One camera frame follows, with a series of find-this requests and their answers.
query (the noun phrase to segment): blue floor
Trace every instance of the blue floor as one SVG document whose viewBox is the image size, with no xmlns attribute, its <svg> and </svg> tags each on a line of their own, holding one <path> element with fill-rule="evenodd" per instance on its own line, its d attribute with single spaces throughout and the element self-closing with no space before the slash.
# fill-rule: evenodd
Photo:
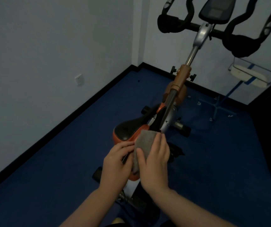
<svg viewBox="0 0 271 227">
<path fill-rule="evenodd" d="M 145 69 L 124 77 L 0 185 L 0 226 L 60 225 L 98 187 L 91 176 L 113 146 L 113 128 L 159 103 L 169 82 Z M 191 136 L 167 133 L 185 153 L 168 165 L 169 186 L 238 226 L 271 226 L 271 176 L 250 115 L 229 108 L 238 115 L 219 111 L 210 122 L 212 108 L 197 100 L 213 99 L 189 95 L 180 113 Z M 118 212 L 115 204 L 101 226 Z"/>
</svg>

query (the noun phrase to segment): bike seat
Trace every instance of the bike seat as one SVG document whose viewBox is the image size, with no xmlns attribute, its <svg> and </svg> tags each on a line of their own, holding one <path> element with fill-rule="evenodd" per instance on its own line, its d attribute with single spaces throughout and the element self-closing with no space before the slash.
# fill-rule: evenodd
<svg viewBox="0 0 271 227">
<path fill-rule="evenodd" d="M 139 132 L 137 131 L 141 131 L 142 129 L 148 130 L 149 126 L 147 125 L 147 122 L 156 114 L 159 106 L 160 104 L 157 104 L 143 116 L 122 122 L 116 126 L 113 130 L 113 139 L 115 143 L 122 141 L 133 141 L 137 135 L 139 135 Z"/>
</svg>

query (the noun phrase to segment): gray cloth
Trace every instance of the gray cloth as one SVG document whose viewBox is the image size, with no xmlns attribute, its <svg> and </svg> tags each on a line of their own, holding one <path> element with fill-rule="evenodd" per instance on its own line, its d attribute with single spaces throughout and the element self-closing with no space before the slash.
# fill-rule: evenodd
<svg viewBox="0 0 271 227">
<path fill-rule="evenodd" d="M 136 149 L 141 148 L 143 150 L 145 160 L 146 160 L 150 153 L 151 146 L 153 145 L 153 141 L 156 137 L 156 134 L 157 134 L 156 131 L 142 130 L 139 137 L 135 141 L 135 151 L 134 151 L 134 158 L 133 158 L 133 174 L 136 174 L 139 172 L 138 157 L 136 155 Z"/>
</svg>

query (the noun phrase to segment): hand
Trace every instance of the hand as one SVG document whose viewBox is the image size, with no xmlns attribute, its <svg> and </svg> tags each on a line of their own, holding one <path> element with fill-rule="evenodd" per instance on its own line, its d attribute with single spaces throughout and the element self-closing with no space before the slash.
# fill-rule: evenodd
<svg viewBox="0 0 271 227">
<path fill-rule="evenodd" d="M 129 178 L 133 166 L 133 153 L 130 153 L 123 165 L 122 157 L 133 152 L 134 141 L 121 142 L 115 145 L 104 158 L 99 190 L 117 198 Z"/>
<path fill-rule="evenodd" d="M 159 190 L 169 189 L 167 162 L 170 151 L 165 135 L 161 133 L 156 135 L 146 161 L 142 149 L 137 148 L 136 153 L 140 167 L 141 184 L 145 191 L 152 196 Z"/>
</svg>

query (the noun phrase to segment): wall outlet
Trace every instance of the wall outlet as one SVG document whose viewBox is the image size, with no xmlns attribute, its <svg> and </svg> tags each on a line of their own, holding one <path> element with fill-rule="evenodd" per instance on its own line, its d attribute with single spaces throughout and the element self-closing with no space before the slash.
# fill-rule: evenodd
<svg viewBox="0 0 271 227">
<path fill-rule="evenodd" d="M 82 86 L 84 84 L 84 77 L 82 74 L 79 74 L 75 77 L 75 83 L 77 86 Z"/>
</svg>

